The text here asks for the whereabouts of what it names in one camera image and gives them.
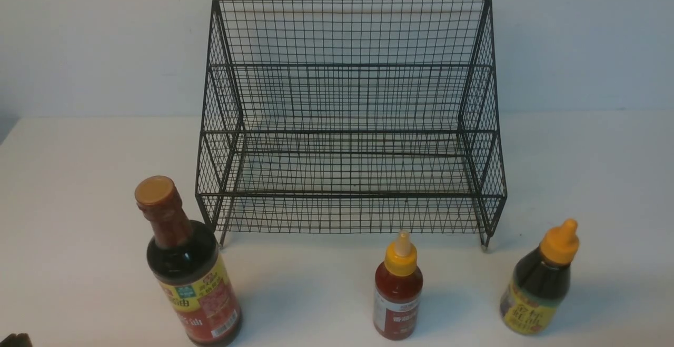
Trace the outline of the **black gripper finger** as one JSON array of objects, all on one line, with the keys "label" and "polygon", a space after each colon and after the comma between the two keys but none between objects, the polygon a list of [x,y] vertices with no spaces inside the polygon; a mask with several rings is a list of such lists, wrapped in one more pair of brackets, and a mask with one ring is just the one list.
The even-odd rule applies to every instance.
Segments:
[{"label": "black gripper finger", "polygon": [[0,347],[33,347],[27,333],[11,333],[0,342]]}]

